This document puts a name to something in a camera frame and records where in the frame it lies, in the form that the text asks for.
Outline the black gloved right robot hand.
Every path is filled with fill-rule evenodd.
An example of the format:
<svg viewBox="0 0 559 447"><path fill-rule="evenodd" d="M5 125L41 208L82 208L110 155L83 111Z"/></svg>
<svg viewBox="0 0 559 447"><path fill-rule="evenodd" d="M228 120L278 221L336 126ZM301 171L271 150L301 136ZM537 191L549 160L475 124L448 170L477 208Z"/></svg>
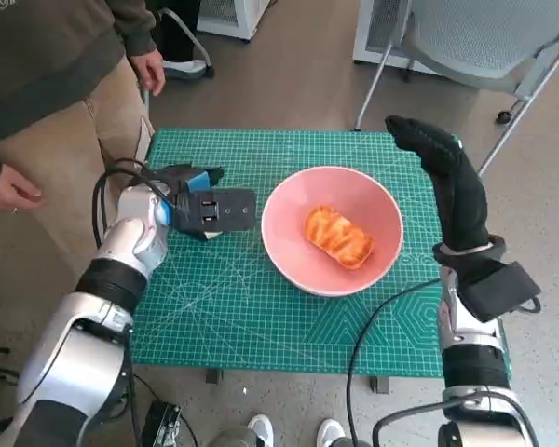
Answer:
<svg viewBox="0 0 559 447"><path fill-rule="evenodd" d="M486 193L461 140L413 118L390 115L385 123L397 147L416 154L432 182L444 245L453 252L486 246Z"/></svg>

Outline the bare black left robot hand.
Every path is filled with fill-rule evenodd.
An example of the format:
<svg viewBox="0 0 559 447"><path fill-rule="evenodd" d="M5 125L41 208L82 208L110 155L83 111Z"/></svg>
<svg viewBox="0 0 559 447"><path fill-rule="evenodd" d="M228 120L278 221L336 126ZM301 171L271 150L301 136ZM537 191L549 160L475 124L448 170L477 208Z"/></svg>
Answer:
<svg viewBox="0 0 559 447"><path fill-rule="evenodd" d="M194 193L211 190L224 177L225 169L175 164L154 170L153 175L156 180L166 184L173 194Z"/></svg>

